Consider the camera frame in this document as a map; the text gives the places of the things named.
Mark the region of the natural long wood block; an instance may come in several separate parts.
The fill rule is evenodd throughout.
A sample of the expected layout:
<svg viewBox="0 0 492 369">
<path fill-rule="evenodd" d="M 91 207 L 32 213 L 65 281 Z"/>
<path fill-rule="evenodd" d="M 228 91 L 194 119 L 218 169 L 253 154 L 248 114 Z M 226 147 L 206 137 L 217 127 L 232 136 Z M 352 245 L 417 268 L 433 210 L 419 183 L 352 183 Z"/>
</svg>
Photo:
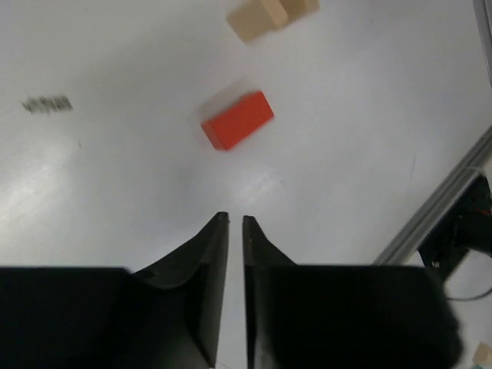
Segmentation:
<svg viewBox="0 0 492 369">
<path fill-rule="evenodd" d="M 281 5 L 287 12 L 290 22 L 294 22 L 320 9 L 319 0 L 281 0 Z"/>
</svg>

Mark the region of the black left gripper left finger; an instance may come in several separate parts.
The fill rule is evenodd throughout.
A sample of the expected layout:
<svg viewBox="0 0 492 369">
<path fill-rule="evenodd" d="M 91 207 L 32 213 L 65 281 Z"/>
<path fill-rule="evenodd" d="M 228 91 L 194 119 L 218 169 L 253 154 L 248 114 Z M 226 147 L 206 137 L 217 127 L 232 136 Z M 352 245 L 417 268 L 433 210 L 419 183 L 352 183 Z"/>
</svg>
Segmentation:
<svg viewBox="0 0 492 369">
<path fill-rule="evenodd" d="M 3 368 L 213 368 L 229 217 L 146 268 L 1 269 Z"/>
</svg>

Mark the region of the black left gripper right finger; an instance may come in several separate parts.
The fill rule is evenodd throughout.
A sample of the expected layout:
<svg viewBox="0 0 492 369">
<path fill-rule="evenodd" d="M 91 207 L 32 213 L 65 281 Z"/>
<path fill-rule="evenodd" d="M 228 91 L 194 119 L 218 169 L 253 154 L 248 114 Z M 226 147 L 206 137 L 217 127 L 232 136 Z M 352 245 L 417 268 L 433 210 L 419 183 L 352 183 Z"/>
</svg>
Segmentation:
<svg viewBox="0 0 492 369">
<path fill-rule="evenodd" d="M 250 368 L 452 368 L 460 325 L 415 266 L 296 264 L 242 222 Z"/>
</svg>

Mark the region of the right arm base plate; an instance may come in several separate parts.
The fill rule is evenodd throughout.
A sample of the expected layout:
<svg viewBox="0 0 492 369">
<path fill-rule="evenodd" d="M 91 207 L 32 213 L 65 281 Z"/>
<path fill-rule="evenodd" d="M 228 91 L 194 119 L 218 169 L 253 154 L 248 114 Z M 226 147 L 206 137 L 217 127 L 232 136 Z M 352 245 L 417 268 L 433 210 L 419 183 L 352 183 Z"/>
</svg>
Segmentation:
<svg viewBox="0 0 492 369">
<path fill-rule="evenodd" d="M 437 270 L 443 279 L 469 251 L 491 255 L 491 191 L 483 175 L 472 182 L 418 249 L 424 266 Z"/>
</svg>

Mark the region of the red arch wood block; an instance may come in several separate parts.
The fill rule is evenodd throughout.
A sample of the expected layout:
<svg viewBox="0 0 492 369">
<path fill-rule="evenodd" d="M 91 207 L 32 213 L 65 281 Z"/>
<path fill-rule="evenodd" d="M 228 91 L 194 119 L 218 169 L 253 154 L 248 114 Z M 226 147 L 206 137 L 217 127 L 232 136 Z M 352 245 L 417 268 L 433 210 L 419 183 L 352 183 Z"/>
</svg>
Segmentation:
<svg viewBox="0 0 492 369">
<path fill-rule="evenodd" d="M 264 92 L 257 90 L 203 121 L 201 129 L 214 149 L 230 151 L 273 119 Z"/>
</svg>

